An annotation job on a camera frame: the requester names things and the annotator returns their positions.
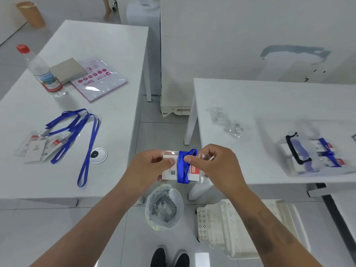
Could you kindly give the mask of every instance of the white table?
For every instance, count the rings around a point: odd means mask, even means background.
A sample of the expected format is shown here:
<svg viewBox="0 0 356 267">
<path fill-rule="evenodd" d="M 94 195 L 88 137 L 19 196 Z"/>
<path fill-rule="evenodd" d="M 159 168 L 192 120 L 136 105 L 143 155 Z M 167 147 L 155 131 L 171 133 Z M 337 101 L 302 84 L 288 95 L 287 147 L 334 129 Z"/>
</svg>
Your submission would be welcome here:
<svg viewBox="0 0 356 267">
<path fill-rule="evenodd" d="M 184 143 L 189 144 L 197 119 L 202 146 L 209 143 L 228 147 L 236 154 L 247 184 L 286 183 L 350 183 L 356 188 L 356 174 L 329 177 L 290 177 L 265 151 L 259 135 L 256 118 L 293 119 L 307 116 L 315 120 L 356 120 L 356 86 L 333 84 L 306 84 L 272 81 L 243 81 L 219 79 L 194 79 L 194 99 L 189 116 Z M 244 132 L 234 139 L 223 128 L 213 125 L 207 109 L 222 107 L 232 121 L 237 121 Z M 339 144 L 347 158 L 356 165 L 356 122 L 340 137 Z M 189 193 L 194 200 L 212 184 L 197 184 Z M 310 196 L 329 194 L 328 188 L 312 190 Z"/>
<path fill-rule="evenodd" d="M 88 103 L 70 84 L 66 86 L 68 94 L 55 99 L 26 70 L 0 101 L 0 198 L 60 198 L 70 205 L 70 199 L 76 202 L 81 197 L 103 197 L 117 184 L 135 154 L 142 73 L 150 100 L 145 59 L 147 34 L 147 27 L 79 21 L 62 24 L 39 54 L 49 66 L 71 57 L 98 57 L 113 71 L 121 72 L 128 83 L 93 103 Z M 106 161 L 90 163 L 84 188 L 77 187 L 77 179 L 88 151 L 92 121 L 55 165 L 49 161 L 24 164 L 23 157 L 13 155 L 31 130 L 44 130 L 45 124 L 63 111 L 80 108 L 88 109 L 101 120 L 93 149 L 102 147 L 108 151 Z"/>
</svg>

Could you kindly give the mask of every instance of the hand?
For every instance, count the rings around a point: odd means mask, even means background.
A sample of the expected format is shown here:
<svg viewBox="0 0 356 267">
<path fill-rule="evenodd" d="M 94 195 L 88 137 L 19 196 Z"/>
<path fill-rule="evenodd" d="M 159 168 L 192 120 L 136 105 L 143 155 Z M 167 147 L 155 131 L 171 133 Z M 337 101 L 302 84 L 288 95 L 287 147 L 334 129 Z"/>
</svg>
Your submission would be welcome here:
<svg viewBox="0 0 356 267">
<path fill-rule="evenodd" d="M 175 164 L 173 158 L 162 159 L 162 150 L 150 150 L 135 155 L 124 175 L 118 182 L 128 195 L 142 196 L 164 170 Z"/>
<path fill-rule="evenodd" d="M 238 189 L 248 189 L 238 159 L 232 150 L 209 144 L 199 152 L 199 154 L 207 153 L 215 158 L 206 161 L 197 156 L 185 156 L 184 161 L 204 171 L 216 188 L 227 197 L 231 193 L 236 193 Z"/>
</svg>

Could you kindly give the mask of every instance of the trash can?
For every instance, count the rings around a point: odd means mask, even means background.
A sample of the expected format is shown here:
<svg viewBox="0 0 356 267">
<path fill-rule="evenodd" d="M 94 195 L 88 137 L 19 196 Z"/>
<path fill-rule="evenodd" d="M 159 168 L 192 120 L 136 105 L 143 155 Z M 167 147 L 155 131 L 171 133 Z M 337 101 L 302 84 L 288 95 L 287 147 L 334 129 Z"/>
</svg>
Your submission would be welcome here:
<svg viewBox="0 0 356 267">
<path fill-rule="evenodd" d="M 16 7 L 33 28 L 39 29 L 46 26 L 45 20 L 33 2 L 20 2 L 16 4 Z"/>
</svg>

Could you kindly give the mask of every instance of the tile floor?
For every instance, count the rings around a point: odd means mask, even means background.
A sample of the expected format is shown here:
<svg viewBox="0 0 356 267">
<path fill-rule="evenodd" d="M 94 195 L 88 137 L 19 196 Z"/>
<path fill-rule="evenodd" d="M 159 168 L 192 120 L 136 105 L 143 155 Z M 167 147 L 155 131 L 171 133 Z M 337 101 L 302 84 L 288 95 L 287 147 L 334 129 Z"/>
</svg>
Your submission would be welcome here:
<svg viewBox="0 0 356 267">
<path fill-rule="evenodd" d="M 25 70 L 15 45 L 27 43 L 39 52 L 51 35 L 48 30 L 35 32 L 26 24 L 0 46 L 0 77 L 3 79 L 0 83 L 0 99 Z M 152 100 L 149 103 L 142 98 L 136 152 L 151 148 L 188 150 L 201 147 L 198 127 L 193 133 L 191 145 L 183 145 L 187 116 L 162 117 L 159 97 L 154 96 Z M 194 254 L 199 252 L 209 253 L 211 266 L 262 266 L 257 259 L 231 260 L 221 250 L 197 241 L 195 209 L 201 206 L 199 204 L 218 202 L 224 198 L 223 194 L 212 188 L 198 200 L 190 202 L 187 193 L 191 186 L 175 184 L 175 187 L 181 192 L 185 203 L 184 215 L 176 227 L 154 231 L 144 219 L 144 206 L 131 207 L 100 257 L 99 267 L 148 266 L 159 245 L 167 248 L 169 264 L 178 250 L 185 249 L 190 256 L 191 266 L 195 266 Z M 311 252 L 323 266 L 355 267 L 325 204 L 320 198 L 309 198 L 305 185 L 261 185 L 251 188 L 263 199 L 284 199 L 296 205 L 309 236 Z M 0 200 L 0 265 L 30 265 L 99 200 L 81 199 L 77 208 L 70 209 L 40 202 Z"/>
</svg>

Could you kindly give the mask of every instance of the finger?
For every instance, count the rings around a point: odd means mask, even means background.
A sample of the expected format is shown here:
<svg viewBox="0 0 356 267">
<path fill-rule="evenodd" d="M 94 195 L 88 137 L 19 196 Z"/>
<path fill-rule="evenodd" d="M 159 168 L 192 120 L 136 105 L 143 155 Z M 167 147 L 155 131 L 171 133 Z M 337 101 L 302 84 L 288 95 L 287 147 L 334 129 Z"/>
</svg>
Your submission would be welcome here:
<svg viewBox="0 0 356 267">
<path fill-rule="evenodd" d="M 217 153 L 220 150 L 220 146 L 216 144 L 208 144 L 204 148 L 202 148 L 199 154 L 210 154 L 212 156 L 217 156 Z"/>
<path fill-rule="evenodd" d="M 174 160 L 174 158 L 166 158 L 157 163 L 153 163 L 152 165 L 159 173 L 162 173 L 163 171 L 170 169 L 175 163 L 176 161 Z"/>
<path fill-rule="evenodd" d="M 209 163 L 209 161 L 203 160 L 197 156 L 185 156 L 184 161 L 197 167 L 198 169 L 201 169 L 202 171 L 205 171 L 204 169 Z"/>
<path fill-rule="evenodd" d="M 149 159 L 149 161 L 153 161 L 154 159 L 163 158 L 163 150 L 154 149 L 149 151 L 144 151 L 142 154 Z"/>
</svg>

